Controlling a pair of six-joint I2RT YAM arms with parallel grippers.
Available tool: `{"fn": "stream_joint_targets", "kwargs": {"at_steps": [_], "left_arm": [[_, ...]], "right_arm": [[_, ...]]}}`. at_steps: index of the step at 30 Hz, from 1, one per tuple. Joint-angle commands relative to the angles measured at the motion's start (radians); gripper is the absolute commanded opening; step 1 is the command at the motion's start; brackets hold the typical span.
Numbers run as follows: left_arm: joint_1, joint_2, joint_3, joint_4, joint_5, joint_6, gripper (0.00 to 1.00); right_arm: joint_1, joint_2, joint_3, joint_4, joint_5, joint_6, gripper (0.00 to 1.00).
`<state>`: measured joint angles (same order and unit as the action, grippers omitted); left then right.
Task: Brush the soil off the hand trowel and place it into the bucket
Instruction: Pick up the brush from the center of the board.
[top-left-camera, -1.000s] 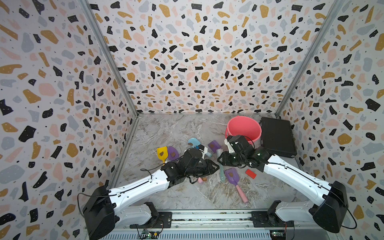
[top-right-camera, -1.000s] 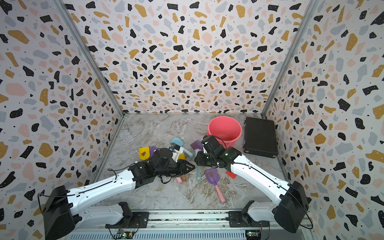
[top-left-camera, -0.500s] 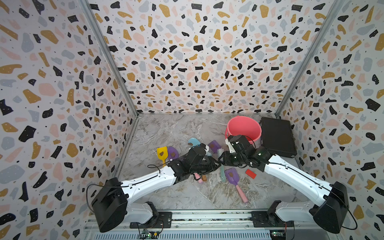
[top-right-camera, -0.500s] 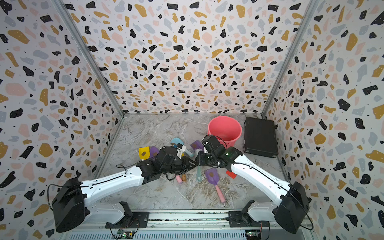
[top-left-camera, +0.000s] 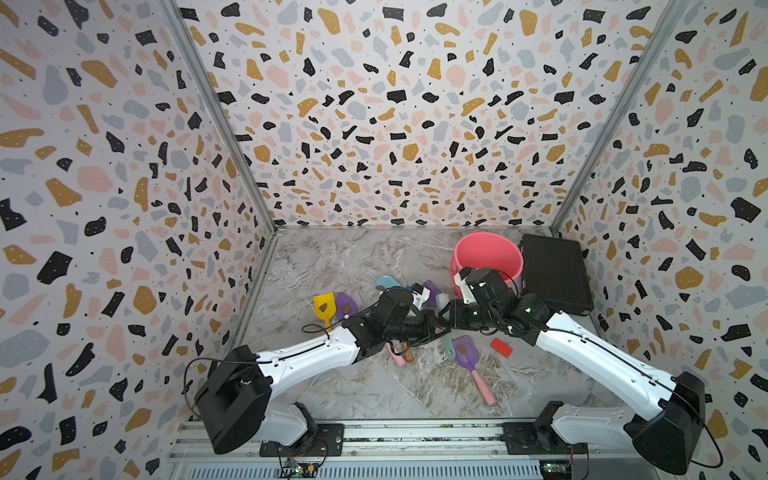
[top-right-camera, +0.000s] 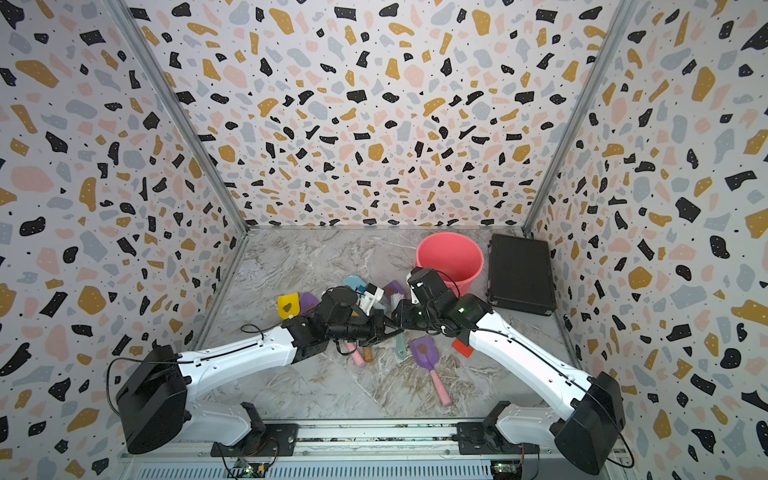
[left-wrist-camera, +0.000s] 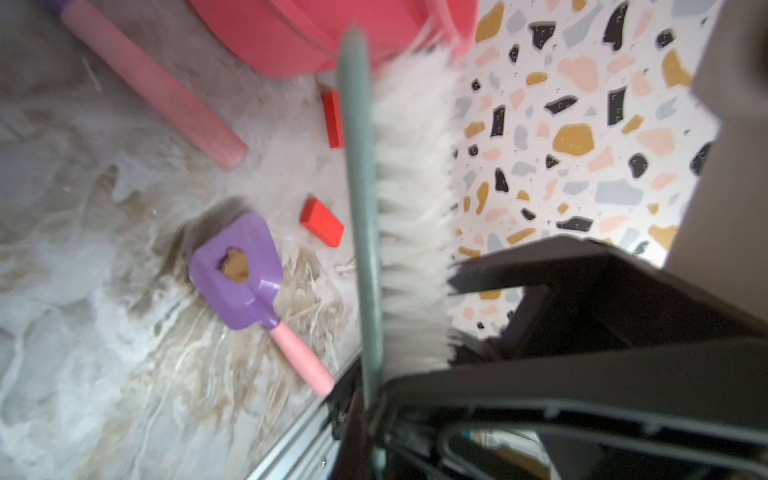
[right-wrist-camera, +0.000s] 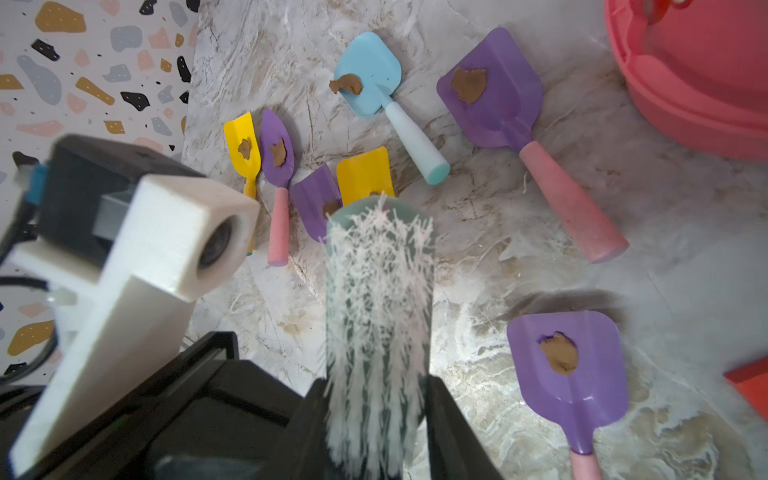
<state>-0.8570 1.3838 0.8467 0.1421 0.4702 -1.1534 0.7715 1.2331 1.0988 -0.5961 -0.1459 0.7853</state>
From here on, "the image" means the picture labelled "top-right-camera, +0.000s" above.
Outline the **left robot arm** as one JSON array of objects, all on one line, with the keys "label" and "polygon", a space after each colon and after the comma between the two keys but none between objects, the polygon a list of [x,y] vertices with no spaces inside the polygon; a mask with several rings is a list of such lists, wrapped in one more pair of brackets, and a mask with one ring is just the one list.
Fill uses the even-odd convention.
[{"label": "left robot arm", "polygon": [[368,347],[394,337],[402,327],[376,308],[382,291],[340,286],[327,290],[305,314],[251,337],[219,347],[177,353],[153,349],[116,394],[127,451],[155,451],[175,440],[209,442],[221,456],[251,456],[268,442],[256,407],[205,401],[212,390],[242,377],[289,366],[350,342]]}]

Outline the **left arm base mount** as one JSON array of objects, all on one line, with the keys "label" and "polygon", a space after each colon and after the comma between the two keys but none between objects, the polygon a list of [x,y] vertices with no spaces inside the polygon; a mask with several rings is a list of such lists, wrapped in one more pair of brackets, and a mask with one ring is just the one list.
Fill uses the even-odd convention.
[{"label": "left arm base mount", "polygon": [[297,423],[267,423],[249,432],[233,446],[214,442],[211,457],[292,456],[298,439]]}]

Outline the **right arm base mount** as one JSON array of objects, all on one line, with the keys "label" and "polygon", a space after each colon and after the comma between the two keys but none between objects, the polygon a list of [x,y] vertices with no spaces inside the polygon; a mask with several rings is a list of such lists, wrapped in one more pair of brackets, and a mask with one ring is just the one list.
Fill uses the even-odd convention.
[{"label": "right arm base mount", "polygon": [[486,427],[482,422],[457,423],[453,439],[458,443],[461,455],[522,455],[540,452],[538,445],[507,441],[495,427]]}]

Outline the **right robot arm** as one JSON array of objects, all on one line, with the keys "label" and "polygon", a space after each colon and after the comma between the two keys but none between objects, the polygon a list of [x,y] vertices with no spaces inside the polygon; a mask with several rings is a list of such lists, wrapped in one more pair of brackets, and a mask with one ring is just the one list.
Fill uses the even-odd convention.
[{"label": "right robot arm", "polygon": [[407,276],[411,298],[398,304],[395,323],[460,340],[525,382],[545,404],[498,404],[487,438],[555,448],[584,473],[601,472],[626,424],[621,388],[605,372],[591,375],[550,354],[473,294],[457,296],[429,268]]}]

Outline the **yellow trowel blue handle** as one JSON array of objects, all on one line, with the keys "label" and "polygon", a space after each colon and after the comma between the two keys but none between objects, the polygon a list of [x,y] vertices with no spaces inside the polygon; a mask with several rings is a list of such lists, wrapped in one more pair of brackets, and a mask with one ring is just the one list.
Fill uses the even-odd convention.
[{"label": "yellow trowel blue handle", "polygon": [[278,315],[281,320],[288,320],[301,313],[300,296],[298,293],[281,295],[277,299]]}]

